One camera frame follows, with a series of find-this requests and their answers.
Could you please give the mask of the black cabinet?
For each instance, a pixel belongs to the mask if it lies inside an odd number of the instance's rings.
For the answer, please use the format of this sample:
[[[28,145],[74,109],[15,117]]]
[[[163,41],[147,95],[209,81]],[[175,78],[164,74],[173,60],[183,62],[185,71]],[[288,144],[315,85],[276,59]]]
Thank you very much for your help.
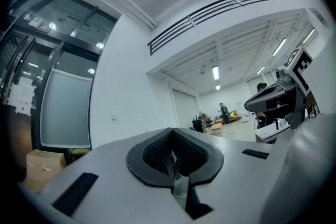
[[[205,123],[202,118],[193,120],[192,124],[193,124],[193,128],[195,129],[195,131],[201,132],[201,133],[207,133],[207,127],[205,126]]]

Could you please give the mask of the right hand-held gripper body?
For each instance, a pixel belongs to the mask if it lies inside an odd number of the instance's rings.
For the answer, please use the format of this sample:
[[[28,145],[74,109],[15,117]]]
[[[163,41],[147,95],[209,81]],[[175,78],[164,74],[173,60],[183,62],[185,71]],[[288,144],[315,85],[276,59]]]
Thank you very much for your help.
[[[283,65],[276,70],[276,82],[285,90],[293,105],[285,119],[292,129],[296,129],[305,120],[305,109],[311,90],[303,78],[303,72],[312,63],[312,57],[303,47],[295,48]]]

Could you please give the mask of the white paper sheet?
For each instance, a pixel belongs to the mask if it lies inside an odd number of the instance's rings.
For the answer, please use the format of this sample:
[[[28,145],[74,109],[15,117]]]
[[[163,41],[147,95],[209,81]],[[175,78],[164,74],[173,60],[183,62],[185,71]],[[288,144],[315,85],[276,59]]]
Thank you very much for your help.
[[[15,113],[31,116],[31,108],[35,86],[27,84],[12,84],[7,100],[7,105],[15,108]]]

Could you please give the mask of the yellow plastic box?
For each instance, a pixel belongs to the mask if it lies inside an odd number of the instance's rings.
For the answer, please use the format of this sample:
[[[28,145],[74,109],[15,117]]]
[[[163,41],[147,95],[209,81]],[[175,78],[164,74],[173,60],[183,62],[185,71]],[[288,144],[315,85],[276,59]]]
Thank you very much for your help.
[[[71,154],[72,156],[84,156],[89,152],[90,152],[90,149],[88,148],[75,148],[72,150]]]

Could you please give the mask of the black framed glass door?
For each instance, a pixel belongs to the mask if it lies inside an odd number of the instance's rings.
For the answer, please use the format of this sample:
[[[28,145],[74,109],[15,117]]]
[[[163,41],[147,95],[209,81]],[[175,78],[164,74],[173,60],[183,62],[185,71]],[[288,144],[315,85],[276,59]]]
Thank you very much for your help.
[[[116,19],[81,0],[16,0],[0,31],[3,132],[17,147],[89,148],[92,83]],[[47,34],[31,20],[51,28]],[[7,105],[12,84],[35,86],[31,116]]]

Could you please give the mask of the brown cardboard box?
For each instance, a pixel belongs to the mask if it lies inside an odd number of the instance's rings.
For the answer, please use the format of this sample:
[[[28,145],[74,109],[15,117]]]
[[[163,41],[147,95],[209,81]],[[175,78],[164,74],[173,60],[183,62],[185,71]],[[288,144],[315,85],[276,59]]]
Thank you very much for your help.
[[[40,192],[66,166],[63,153],[33,150],[26,155],[27,175],[24,184]]]

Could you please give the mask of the black balcony railing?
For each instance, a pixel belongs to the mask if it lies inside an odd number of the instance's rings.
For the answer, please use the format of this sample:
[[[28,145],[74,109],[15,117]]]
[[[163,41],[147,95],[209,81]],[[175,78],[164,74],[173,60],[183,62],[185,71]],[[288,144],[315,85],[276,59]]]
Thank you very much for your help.
[[[159,33],[156,37],[154,37],[148,43],[150,55],[153,55],[155,52],[157,52],[159,49],[161,49],[163,46],[165,46],[181,34],[213,17],[221,15],[230,10],[265,1],[273,0],[217,0],[204,7],[201,7],[188,14],[187,16],[181,18],[180,20],[166,28],[164,31]]]

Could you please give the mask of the orange sofa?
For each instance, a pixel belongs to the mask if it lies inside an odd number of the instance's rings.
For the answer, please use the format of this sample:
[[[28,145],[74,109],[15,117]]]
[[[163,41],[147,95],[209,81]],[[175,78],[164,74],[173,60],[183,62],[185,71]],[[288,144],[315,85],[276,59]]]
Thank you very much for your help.
[[[239,116],[238,116],[238,113],[237,113],[236,110],[231,111],[231,113],[229,114],[228,120],[229,120],[229,122],[233,122],[233,121],[239,120]],[[214,123],[215,124],[217,124],[217,123],[225,124],[223,116],[222,115],[216,116]]]

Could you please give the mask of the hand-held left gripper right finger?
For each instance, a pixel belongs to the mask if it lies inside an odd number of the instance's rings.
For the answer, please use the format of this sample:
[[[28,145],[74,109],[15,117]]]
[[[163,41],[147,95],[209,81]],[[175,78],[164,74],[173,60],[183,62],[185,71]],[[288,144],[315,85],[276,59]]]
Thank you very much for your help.
[[[213,181],[195,187],[200,202],[213,209],[200,220],[260,220],[284,164],[288,132],[280,132],[275,144],[231,140],[189,129],[186,133],[217,147],[224,156]]]

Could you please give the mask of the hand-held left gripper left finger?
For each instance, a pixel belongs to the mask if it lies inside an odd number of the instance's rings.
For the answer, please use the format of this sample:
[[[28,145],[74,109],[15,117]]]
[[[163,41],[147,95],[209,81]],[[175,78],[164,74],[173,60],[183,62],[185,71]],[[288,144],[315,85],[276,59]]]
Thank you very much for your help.
[[[19,185],[23,194],[53,222],[65,224],[190,224],[191,218],[168,188],[143,184],[127,168],[129,150],[157,134],[142,133],[94,148],[62,170],[40,193]],[[98,176],[72,217],[52,204],[82,174]]]

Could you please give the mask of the door sensor box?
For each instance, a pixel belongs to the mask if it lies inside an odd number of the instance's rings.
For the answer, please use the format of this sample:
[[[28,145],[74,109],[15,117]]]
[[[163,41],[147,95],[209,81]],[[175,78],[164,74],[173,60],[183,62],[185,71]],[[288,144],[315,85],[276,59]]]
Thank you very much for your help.
[[[37,29],[39,31],[42,31],[44,33],[49,33],[51,31],[51,28],[46,26],[46,25],[43,25],[41,23],[39,23],[38,21],[35,21],[35,20],[31,20],[28,25],[34,29]]]

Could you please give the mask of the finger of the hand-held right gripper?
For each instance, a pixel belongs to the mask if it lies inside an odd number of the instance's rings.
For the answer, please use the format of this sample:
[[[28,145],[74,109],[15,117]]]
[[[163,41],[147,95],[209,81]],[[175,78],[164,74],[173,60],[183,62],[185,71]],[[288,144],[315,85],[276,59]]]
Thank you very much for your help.
[[[283,119],[288,114],[286,91],[279,85],[267,86],[248,99],[244,107],[249,112],[262,112],[266,117]]]

